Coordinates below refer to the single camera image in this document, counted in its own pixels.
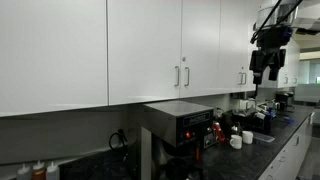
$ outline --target lower cabinet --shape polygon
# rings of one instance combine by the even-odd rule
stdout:
[[[259,180],[295,180],[311,143],[311,117],[297,132],[267,167]]]

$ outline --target mug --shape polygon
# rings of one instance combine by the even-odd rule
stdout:
[[[250,131],[243,131],[242,132],[242,140],[246,144],[252,144],[253,133]]]
[[[238,135],[232,135],[230,140],[230,145],[234,149],[241,149],[242,147],[242,137]]]

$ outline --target countertop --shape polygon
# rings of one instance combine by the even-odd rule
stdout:
[[[201,163],[204,179],[257,180],[314,109],[310,106],[294,107],[293,113],[281,113],[273,120],[270,136],[275,140],[271,143],[243,144],[241,150],[235,150],[226,142],[206,149]],[[285,116],[295,122],[281,122],[279,119]]]

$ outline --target white cup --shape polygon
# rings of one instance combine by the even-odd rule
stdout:
[[[242,147],[242,137],[238,135],[231,135],[230,145],[234,149],[241,149]]]
[[[250,131],[243,131],[242,132],[242,140],[246,144],[252,144],[253,133]]]

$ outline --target bottle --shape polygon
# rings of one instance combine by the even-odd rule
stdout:
[[[60,180],[59,167],[54,165],[53,162],[51,162],[51,165],[47,168],[46,177],[46,180]]]
[[[31,180],[31,170],[30,167],[26,167],[25,164],[17,172],[17,180]]]
[[[44,167],[44,163],[38,161],[38,163],[33,166],[32,180],[46,180],[46,168]]]

